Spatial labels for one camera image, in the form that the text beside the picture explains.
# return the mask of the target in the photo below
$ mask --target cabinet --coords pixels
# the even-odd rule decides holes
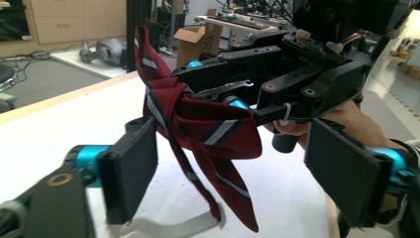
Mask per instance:
[[[39,44],[126,36],[126,0],[31,0]]]

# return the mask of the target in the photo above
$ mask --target white stripe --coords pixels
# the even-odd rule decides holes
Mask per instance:
[[[235,123],[237,123],[238,120],[229,120],[229,121],[224,121],[220,127],[213,133],[213,135],[210,136],[209,139],[207,139],[207,141],[204,142],[204,144],[206,145],[214,145],[215,143],[217,143],[220,138],[225,135],[225,133],[227,131],[229,131],[229,129],[231,129]]]
[[[231,186],[234,190],[236,190],[238,193],[242,194],[243,196],[247,197],[247,198],[251,198],[250,197],[250,193],[247,192],[246,190],[241,189],[240,187],[236,186],[235,184],[233,184],[231,181],[229,181],[226,178],[221,177],[219,174],[216,174],[217,177],[219,179],[221,179],[223,182],[227,183],[229,186]]]
[[[158,69],[157,65],[153,61],[151,61],[150,59],[143,58],[143,64],[145,64],[149,67]]]
[[[418,149],[417,147],[414,147],[414,146],[410,146],[410,145],[409,145],[409,147],[411,147],[411,149],[413,149],[414,153],[416,153],[417,166],[418,166],[418,168],[420,168],[420,149]]]
[[[161,116],[161,114],[158,111],[158,108],[155,106],[154,102],[152,101],[150,93],[151,93],[151,90],[148,87],[146,87],[146,96],[148,98],[149,110],[151,110],[152,114],[154,114],[154,116],[157,118],[158,122],[160,123],[161,127],[163,127],[167,135],[167,128],[166,128],[166,125],[164,124],[163,117]]]

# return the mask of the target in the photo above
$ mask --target robotic arm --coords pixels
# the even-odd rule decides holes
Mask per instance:
[[[0,204],[0,236],[94,238],[85,188],[102,187],[107,222],[124,224],[135,215],[157,166],[154,118],[133,120],[115,145],[75,146],[60,168]]]
[[[118,39],[99,40],[95,52],[91,51],[88,42],[83,40],[79,55],[82,61],[88,63],[93,60],[103,60],[114,66],[127,65],[127,46]]]
[[[188,64],[172,75],[188,84],[195,98],[252,110],[258,126],[281,119],[311,121],[305,163],[339,206],[344,217],[341,223],[374,226],[384,193],[394,189],[408,194],[409,208],[401,231],[406,237],[416,237],[408,234],[407,228],[419,234],[418,168],[383,151],[365,148],[339,132],[339,125],[318,118],[346,101],[362,101],[374,61],[418,1],[294,3],[294,23],[305,31],[253,35],[231,45],[230,53]],[[381,22],[373,17],[373,10],[384,17]],[[364,36],[353,35],[359,29],[381,35],[371,53]],[[349,42],[357,44],[352,47]],[[295,143],[296,138],[273,139],[274,147],[283,153],[293,151]],[[349,174],[354,171],[361,174],[355,178]]]

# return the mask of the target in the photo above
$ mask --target wire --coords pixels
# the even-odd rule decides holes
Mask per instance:
[[[240,9],[233,9],[233,8],[229,7],[228,5],[226,5],[226,4],[224,4],[224,3],[222,3],[222,2],[221,2],[221,1],[219,1],[219,0],[216,0],[216,2],[220,3],[223,7],[226,7],[227,9],[229,9],[229,10],[233,11],[234,13],[239,13],[239,14],[246,15],[246,16],[248,15],[248,13],[247,13],[247,12],[245,12],[245,11],[243,11],[243,10],[240,10]]]
[[[363,34],[353,34],[353,35],[345,38],[344,40],[342,40],[341,44],[344,46],[347,43],[353,42],[353,41],[358,40],[358,39],[364,39],[364,38],[365,38],[365,36]]]
[[[169,21],[163,21],[163,22],[160,23],[160,27],[164,28],[164,30],[159,35],[160,37],[165,37],[166,31],[169,28],[169,26],[170,26]]]
[[[281,8],[281,10],[285,13],[285,14],[281,14],[280,11],[278,11],[277,9],[275,9],[273,6],[275,4],[278,4],[278,6]],[[290,15],[290,13],[287,11],[287,9],[283,6],[282,3],[278,2],[278,1],[274,1],[274,3],[272,4],[272,6],[269,6],[268,4],[266,5],[270,10],[274,11],[279,17],[283,18],[284,20],[286,20],[288,23],[293,24],[292,23],[292,16]]]
[[[23,82],[28,79],[27,69],[29,65],[34,62],[40,61],[57,61],[51,58],[51,53],[53,52],[66,52],[73,47],[81,47],[81,45],[70,45],[65,49],[52,49],[51,51],[34,51],[27,55],[16,55],[12,58],[0,58],[0,63],[12,67],[16,74],[17,78],[15,82]]]

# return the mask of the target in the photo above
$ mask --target white table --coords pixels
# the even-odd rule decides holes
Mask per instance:
[[[142,116],[145,86],[129,73],[63,96],[0,114],[0,203],[13,199],[37,180],[58,168],[75,145],[112,145],[124,134],[124,124]],[[303,150],[282,155],[270,144],[271,134],[260,129],[263,154],[235,161],[254,203],[260,232],[246,228],[224,205],[224,229],[212,228],[193,237],[338,237],[334,205],[303,164]],[[157,136],[157,172],[135,216],[163,225],[176,224],[209,207],[185,178],[166,139]],[[205,186],[225,204],[187,156]],[[129,229],[108,226],[100,188],[87,190],[97,237]],[[142,229],[124,237],[154,237]]]
[[[92,62],[84,62],[79,56],[79,51],[80,49],[62,53],[53,53],[51,54],[51,58],[105,79],[113,78],[127,73],[125,69],[119,66],[111,65],[100,59],[93,60]]]

